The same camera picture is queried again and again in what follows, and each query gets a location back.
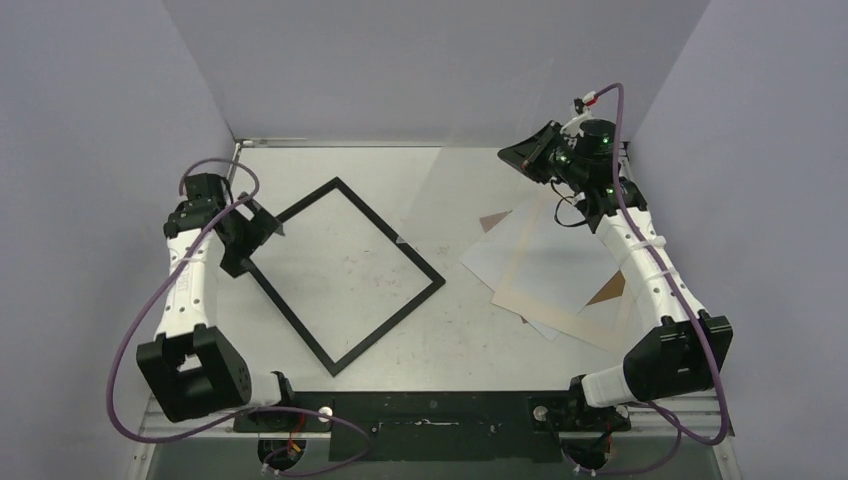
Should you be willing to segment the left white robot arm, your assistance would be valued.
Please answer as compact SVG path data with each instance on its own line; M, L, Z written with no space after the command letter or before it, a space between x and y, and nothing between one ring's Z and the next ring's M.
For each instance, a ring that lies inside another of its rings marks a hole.
M250 256L282 225L247 193L239 198L252 215L232 208L230 184L220 175L189 175L182 190L185 200L163 226L177 277L166 289L153 340L137 347L136 363L172 422L255 406L270 428L286 430L299 407L289 380L279 371L251 373L217 325L219 275L245 274Z

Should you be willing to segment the cream mat board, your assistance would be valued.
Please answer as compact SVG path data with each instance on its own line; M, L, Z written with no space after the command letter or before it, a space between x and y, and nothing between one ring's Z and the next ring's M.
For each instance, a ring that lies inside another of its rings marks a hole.
M623 349L638 324L632 295L626 291L594 303L593 298L620 276L606 247L586 226L570 225L579 213L548 192L533 204L529 219L494 291L492 303L530 322L610 352Z

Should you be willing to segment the black picture frame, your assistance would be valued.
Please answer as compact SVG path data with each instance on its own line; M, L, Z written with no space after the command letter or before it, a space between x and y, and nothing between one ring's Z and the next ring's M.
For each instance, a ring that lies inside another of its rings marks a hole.
M432 298L445 278L341 178L277 215L244 266L332 377Z

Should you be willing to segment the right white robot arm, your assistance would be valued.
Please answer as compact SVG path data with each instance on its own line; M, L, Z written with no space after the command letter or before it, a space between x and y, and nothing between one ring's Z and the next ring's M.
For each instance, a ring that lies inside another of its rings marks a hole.
M567 398L567 419L580 429L600 421L605 407L714 388L733 337L729 321L685 288L644 196L619 173L615 134L608 120L551 121L497 153L524 177L580 195L581 225L612 254L645 323L618 366L580 377L580 392Z

